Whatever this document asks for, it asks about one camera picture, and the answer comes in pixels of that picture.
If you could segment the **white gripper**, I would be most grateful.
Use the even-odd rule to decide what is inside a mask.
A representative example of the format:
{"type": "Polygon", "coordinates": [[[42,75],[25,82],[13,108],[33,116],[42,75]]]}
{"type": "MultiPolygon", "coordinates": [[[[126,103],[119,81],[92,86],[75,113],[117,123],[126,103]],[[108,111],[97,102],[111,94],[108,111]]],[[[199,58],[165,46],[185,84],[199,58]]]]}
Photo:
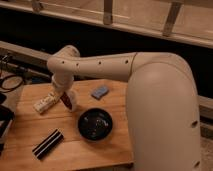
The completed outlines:
{"type": "Polygon", "coordinates": [[[57,93],[68,91],[74,82],[74,77],[70,75],[54,74],[52,76],[52,85],[57,93]]]}

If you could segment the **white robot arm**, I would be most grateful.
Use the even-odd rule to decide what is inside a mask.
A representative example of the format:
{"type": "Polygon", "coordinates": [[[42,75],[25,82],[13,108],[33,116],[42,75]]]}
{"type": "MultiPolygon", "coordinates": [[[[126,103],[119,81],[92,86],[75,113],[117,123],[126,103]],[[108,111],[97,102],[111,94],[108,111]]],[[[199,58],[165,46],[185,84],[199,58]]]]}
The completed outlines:
{"type": "Polygon", "coordinates": [[[188,63],[168,52],[81,57],[74,47],[47,67],[64,92],[75,75],[124,81],[134,171],[202,171],[197,88],[188,63]]]}

